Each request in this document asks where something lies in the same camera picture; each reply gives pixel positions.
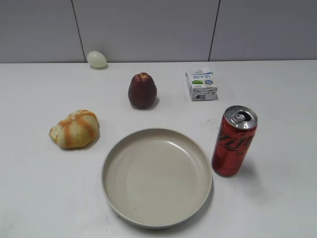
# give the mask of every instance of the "soda can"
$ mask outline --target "soda can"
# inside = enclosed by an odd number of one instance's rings
[[[229,107],[223,114],[211,165],[220,176],[238,173],[258,125],[257,115],[243,106]]]

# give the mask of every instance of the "egg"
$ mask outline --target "egg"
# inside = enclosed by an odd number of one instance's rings
[[[107,60],[103,54],[98,51],[91,51],[87,55],[88,63],[95,68],[102,68],[107,65]]]

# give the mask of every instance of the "plate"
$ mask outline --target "plate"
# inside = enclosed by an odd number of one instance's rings
[[[205,203],[211,166],[200,146],[179,132],[151,128],[118,142],[102,169],[106,199],[123,219],[146,228],[179,224]]]

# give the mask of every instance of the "dark red fruit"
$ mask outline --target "dark red fruit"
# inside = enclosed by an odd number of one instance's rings
[[[128,97],[130,103],[140,109],[145,109],[155,102],[157,88],[151,76],[147,73],[136,74],[130,83]]]

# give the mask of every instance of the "small juice box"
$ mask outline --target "small juice box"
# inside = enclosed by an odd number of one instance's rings
[[[186,82],[192,101],[207,101],[217,98],[217,86],[209,68],[192,69],[186,72]]]

